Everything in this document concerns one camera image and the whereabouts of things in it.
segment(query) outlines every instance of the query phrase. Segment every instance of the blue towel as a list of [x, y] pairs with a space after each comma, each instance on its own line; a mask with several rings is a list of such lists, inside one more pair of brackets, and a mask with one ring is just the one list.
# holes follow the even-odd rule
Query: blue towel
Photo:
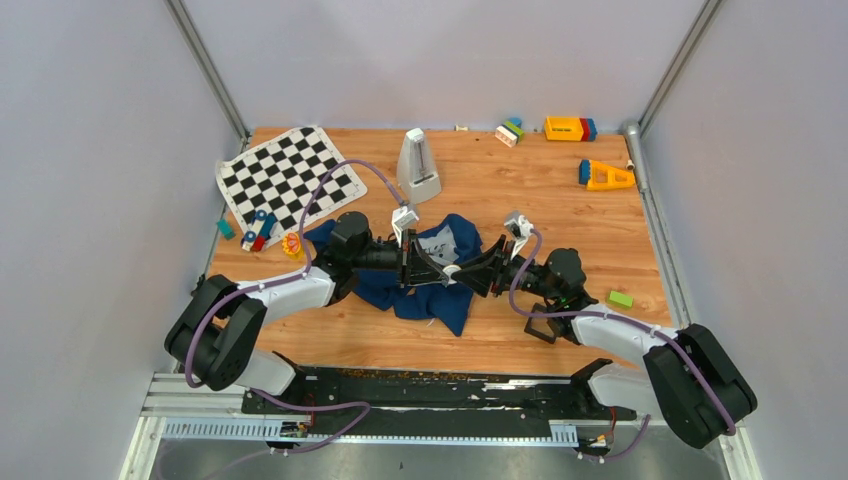
[[[304, 237], [321, 249], [327, 244], [330, 231], [336, 225], [328, 220], [306, 232]], [[483, 241], [473, 223], [454, 213], [445, 217], [438, 226], [418, 234], [421, 246], [437, 263], [460, 264], [482, 255]], [[474, 292], [465, 285], [455, 283], [401, 288], [397, 285], [397, 272], [359, 272], [359, 285], [353, 293], [380, 310], [395, 309], [398, 318], [423, 320], [438, 318], [457, 337], [462, 335], [468, 309]]]

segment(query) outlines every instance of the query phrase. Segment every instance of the green toy block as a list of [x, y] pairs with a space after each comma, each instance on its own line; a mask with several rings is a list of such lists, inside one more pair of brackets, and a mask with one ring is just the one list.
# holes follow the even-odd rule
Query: green toy block
[[515, 136], [518, 137], [519, 142], [521, 141], [521, 139], [524, 138], [524, 130], [522, 130], [521, 127], [517, 126], [516, 124], [507, 120], [504, 122], [503, 126], [510, 132], [514, 133]]
[[630, 308], [633, 306], [633, 297], [625, 295], [615, 290], [610, 290], [610, 296], [607, 298], [607, 303], [621, 308]]
[[224, 235], [224, 238], [226, 238], [227, 240], [230, 240], [236, 236], [236, 232], [234, 232], [233, 229], [230, 228], [230, 224], [227, 223], [227, 221], [223, 218], [221, 220], [218, 220], [218, 230], [221, 231], [221, 234]]

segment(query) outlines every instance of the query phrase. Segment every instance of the white metronome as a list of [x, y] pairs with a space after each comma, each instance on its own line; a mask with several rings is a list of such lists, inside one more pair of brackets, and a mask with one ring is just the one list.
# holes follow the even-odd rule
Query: white metronome
[[420, 128], [406, 132], [398, 158], [398, 184], [413, 204], [426, 202], [442, 191], [430, 142]]

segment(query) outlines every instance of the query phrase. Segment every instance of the blue cloth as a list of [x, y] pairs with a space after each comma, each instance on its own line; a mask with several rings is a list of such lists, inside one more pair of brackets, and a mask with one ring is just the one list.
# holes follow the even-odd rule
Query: blue cloth
[[[320, 250], [330, 238], [335, 220], [328, 220], [306, 232], [304, 237]], [[419, 238], [435, 237], [445, 227], [453, 233], [453, 248], [457, 258], [453, 263], [461, 264], [482, 255], [483, 241], [473, 223], [454, 213], [445, 217], [438, 226], [418, 234]], [[380, 310], [395, 309], [398, 318], [423, 320], [438, 318], [457, 337], [462, 335], [468, 309], [474, 292], [465, 285], [455, 283], [447, 287], [441, 284], [401, 288], [397, 285], [397, 272], [360, 271], [359, 285], [353, 289], [366, 302]]]

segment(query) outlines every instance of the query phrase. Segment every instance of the yellow and orange toy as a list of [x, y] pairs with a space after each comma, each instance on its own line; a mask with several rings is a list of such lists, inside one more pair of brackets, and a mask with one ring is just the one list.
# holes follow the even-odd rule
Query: yellow and orange toy
[[591, 118], [547, 117], [545, 118], [545, 138], [566, 142], [594, 142], [598, 129]]
[[589, 191], [615, 190], [636, 185], [633, 172], [586, 158], [580, 162], [577, 180], [580, 185], [586, 185], [586, 190]]
[[303, 258], [303, 246], [300, 244], [300, 237], [295, 232], [289, 232], [283, 238], [283, 251], [290, 258], [300, 260]]

